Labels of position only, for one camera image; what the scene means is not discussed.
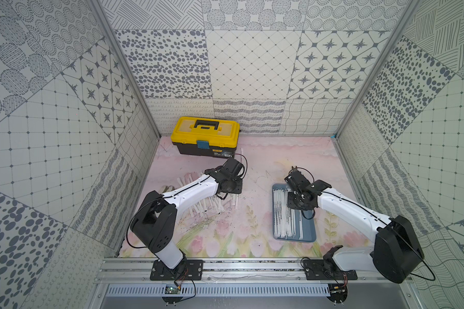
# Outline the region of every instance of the robotic arm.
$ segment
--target robotic arm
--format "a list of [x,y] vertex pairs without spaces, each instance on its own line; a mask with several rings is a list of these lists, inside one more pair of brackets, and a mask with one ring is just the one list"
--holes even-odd
[[177,218],[198,201],[218,193],[240,194],[244,165],[228,158],[223,166],[206,170],[203,176],[174,191],[149,192],[130,222],[130,230],[167,266],[176,279],[186,269],[186,257],[172,241]]
[[402,216],[395,219],[377,213],[342,195],[321,180],[313,183],[292,168],[285,178],[292,189],[287,206],[298,210],[324,209],[362,232],[374,247],[336,246],[323,257],[332,271],[378,271],[389,281],[401,283],[424,259],[411,223]]

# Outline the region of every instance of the floral tablecloth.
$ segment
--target floral tablecloth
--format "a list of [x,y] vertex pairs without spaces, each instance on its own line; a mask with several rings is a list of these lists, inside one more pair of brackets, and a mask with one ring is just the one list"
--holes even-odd
[[[276,240],[272,233],[272,185],[284,183],[291,166],[309,170],[347,197],[355,200],[342,164],[329,138],[242,137],[238,153],[248,160],[239,202],[232,195],[218,213],[208,203],[203,216],[184,212],[175,226],[173,241],[191,258],[197,257],[321,257],[335,245],[362,247],[369,240],[334,214],[316,210],[317,239],[313,243]],[[139,199],[152,190],[162,193],[178,188],[177,178],[197,179],[204,170],[223,164],[223,159],[179,154],[169,137],[162,137],[155,160]],[[129,232],[130,243],[142,243]],[[124,240],[119,257],[153,257],[147,249],[133,249]]]

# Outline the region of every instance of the patterned wall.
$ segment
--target patterned wall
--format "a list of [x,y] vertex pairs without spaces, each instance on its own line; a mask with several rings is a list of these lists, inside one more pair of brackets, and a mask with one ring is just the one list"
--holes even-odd
[[101,3],[161,134],[213,116],[333,135],[408,0]]
[[464,308],[464,0],[421,4],[339,142],[367,203],[412,222],[427,308]]
[[119,62],[84,0],[0,1],[0,308],[82,307],[118,250],[158,141]]

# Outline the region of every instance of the blue latch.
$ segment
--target blue latch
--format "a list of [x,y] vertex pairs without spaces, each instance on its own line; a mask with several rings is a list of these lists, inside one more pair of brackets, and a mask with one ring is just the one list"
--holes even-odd
[[199,149],[210,149],[210,143],[206,140],[198,140],[196,141]]

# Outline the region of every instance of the blue tray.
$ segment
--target blue tray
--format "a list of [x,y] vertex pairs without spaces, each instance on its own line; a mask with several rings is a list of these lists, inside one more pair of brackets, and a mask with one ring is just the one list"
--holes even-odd
[[[276,189],[287,189],[287,185],[284,183],[276,183],[272,186],[272,222],[273,222],[273,238],[278,240],[287,240],[287,241],[299,241],[299,242],[315,242],[316,241],[316,229],[315,229],[315,220],[311,219],[304,219],[301,215],[300,210],[294,210],[295,213],[295,223],[296,223],[296,230],[299,231],[299,217],[302,219],[302,240],[299,240],[299,232],[296,233],[295,237],[287,237],[287,238],[276,238],[275,237],[275,218],[273,213],[275,212],[275,205],[273,203],[273,190]],[[304,215],[310,218],[313,215],[313,211],[304,211]]]

